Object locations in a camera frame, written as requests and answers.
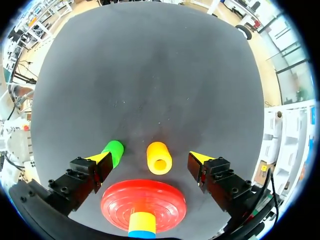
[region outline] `blue block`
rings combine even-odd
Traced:
[[[312,125],[316,124],[316,108],[315,107],[311,108],[311,124]]]
[[[155,239],[156,234],[151,231],[131,231],[128,233],[128,237],[140,239]]]

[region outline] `green cylinder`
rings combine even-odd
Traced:
[[[110,152],[112,155],[112,164],[113,168],[118,166],[120,163],[121,157],[124,154],[125,148],[121,142],[117,140],[110,141],[102,150],[102,154],[106,152]]]

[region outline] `table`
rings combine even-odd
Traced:
[[[41,184],[110,140],[125,145],[100,191],[69,217],[126,236],[102,215],[108,186],[129,179],[170,184],[187,214],[157,237],[206,240],[230,218],[187,169],[189,151],[224,156],[251,179],[263,137],[264,101],[247,40],[230,24],[182,5],[127,2],[71,18],[49,49],[33,97],[31,139]],[[164,142],[173,166],[153,175],[146,150]]]

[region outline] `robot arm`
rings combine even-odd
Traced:
[[[44,239],[134,239],[102,233],[68,218],[69,213],[76,211],[92,191],[96,193],[99,190],[112,169],[110,152],[89,159],[77,157],[70,162],[70,168],[64,175],[48,181],[49,190],[34,180],[30,183],[20,181],[10,188],[9,195],[23,219]],[[230,162],[222,157],[201,162],[190,153],[188,169],[202,191],[210,192],[221,209],[231,215],[224,233],[215,239],[247,240],[263,229],[261,221],[275,202],[268,198],[268,202],[263,201],[263,206],[260,203],[261,210],[257,214],[252,215],[251,211],[260,196],[263,199],[269,191],[261,188],[253,193],[251,183],[237,176],[230,169]]]

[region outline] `glass wall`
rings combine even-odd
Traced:
[[[260,34],[272,53],[268,61],[274,66],[284,105],[315,98],[308,57],[287,19],[279,16]]]
[[[302,62],[277,73],[282,104],[302,102],[315,98],[309,63]]]

